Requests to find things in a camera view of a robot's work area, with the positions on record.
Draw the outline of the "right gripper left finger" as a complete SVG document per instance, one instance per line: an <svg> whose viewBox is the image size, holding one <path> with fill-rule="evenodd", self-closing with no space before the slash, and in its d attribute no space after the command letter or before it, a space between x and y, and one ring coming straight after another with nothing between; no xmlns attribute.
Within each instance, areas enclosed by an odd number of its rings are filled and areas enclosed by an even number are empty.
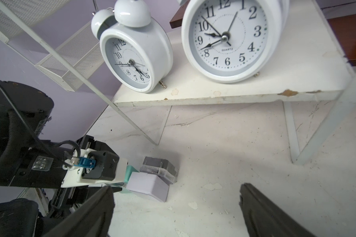
<svg viewBox="0 0 356 237"><path fill-rule="evenodd" d="M107 237L115 208L110 186L100 188L44 237Z"/></svg>

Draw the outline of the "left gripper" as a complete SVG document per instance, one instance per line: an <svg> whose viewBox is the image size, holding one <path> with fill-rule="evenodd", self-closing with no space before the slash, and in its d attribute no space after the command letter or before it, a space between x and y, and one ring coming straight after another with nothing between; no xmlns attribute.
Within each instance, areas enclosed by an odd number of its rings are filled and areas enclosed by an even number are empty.
<svg viewBox="0 0 356 237"><path fill-rule="evenodd" d="M71 158L74 151L80 152L81 149L90 148L96 151L114 152L107 144L94 140L92 136L84 136L77 142L71 140L62 142L42 140L41 143L48 148L47 151L36 146L27 152L27 157L31 158L31 163L29 165L30 170L26 174L26 185L31 188L54 190L53 195L48 197L48 216L59 217L67 209L84 203L97 192L99 187L112 185L61 188L61 182L67 173L64 168L72 167L65 160Z"/></svg>

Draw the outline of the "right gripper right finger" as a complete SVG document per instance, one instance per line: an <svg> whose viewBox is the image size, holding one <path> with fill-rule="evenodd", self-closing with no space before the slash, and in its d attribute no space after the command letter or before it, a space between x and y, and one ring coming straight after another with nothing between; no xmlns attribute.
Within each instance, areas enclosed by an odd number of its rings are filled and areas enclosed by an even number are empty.
<svg viewBox="0 0 356 237"><path fill-rule="evenodd" d="M250 183L241 185L239 205L251 237L314 236Z"/></svg>

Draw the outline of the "white twin-bell alarm clock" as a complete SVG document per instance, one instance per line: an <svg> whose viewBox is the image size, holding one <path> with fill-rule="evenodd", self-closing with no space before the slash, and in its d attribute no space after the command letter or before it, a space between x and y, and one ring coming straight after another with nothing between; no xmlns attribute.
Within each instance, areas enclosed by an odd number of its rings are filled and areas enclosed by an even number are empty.
<svg viewBox="0 0 356 237"><path fill-rule="evenodd" d="M289 1L187 1L182 45L190 64L225 84L259 74L274 54L289 13Z"/></svg>
<svg viewBox="0 0 356 237"><path fill-rule="evenodd" d="M151 17L144 1L116 1L113 8L96 10L91 21L104 62L129 89L150 93L173 66L173 49L162 26Z"/></svg>

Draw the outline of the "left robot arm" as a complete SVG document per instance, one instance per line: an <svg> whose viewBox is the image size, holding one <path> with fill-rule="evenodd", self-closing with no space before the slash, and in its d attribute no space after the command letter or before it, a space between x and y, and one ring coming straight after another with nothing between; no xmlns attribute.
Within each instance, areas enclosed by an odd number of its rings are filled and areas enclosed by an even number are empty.
<svg viewBox="0 0 356 237"><path fill-rule="evenodd" d="M120 158L88 135L77 141L41 140L53 107L36 88L0 81L0 186L56 189L47 215L33 200L0 203L0 237L109 235L119 189L90 182L114 179Z"/></svg>

